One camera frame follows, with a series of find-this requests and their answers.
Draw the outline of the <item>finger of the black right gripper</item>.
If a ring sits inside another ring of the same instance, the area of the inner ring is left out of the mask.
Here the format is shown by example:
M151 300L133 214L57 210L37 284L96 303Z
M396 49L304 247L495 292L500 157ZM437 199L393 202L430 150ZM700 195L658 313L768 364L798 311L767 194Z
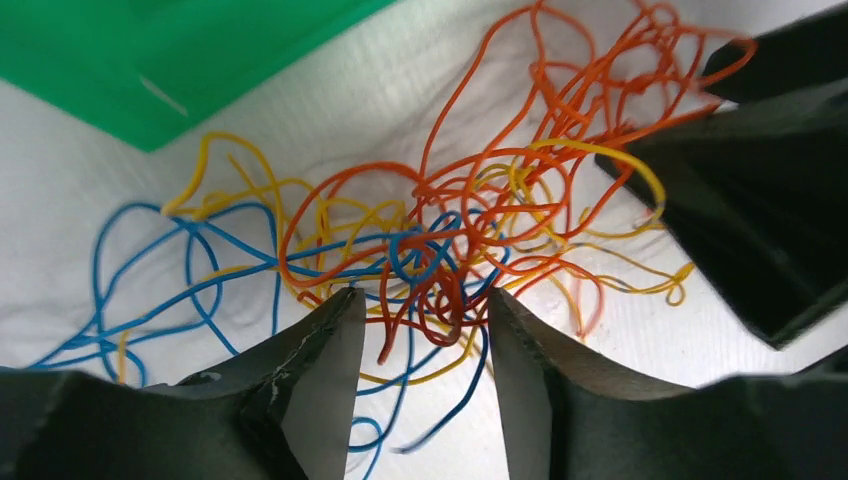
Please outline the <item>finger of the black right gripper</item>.
M847 84L740 105L632 142L663 223L744 327L782 349L847 300Z
M701 89L736 103L847 78L847 5L839 3L710 55Z

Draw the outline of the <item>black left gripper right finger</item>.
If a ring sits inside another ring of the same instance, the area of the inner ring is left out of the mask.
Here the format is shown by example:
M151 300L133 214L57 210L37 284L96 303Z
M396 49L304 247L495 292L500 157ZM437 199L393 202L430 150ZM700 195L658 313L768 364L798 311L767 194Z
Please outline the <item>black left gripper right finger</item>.
M488 325L513 479L843 479L847 353L692 389L621 365L502 289Z

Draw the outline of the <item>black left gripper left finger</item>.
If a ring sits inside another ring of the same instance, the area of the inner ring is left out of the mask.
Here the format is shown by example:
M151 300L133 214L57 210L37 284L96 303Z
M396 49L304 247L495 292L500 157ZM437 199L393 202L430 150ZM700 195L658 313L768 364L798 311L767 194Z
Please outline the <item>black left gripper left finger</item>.
M346 287L283 332L174 385L5 371L1 475L340 479L364 330L364 293Z

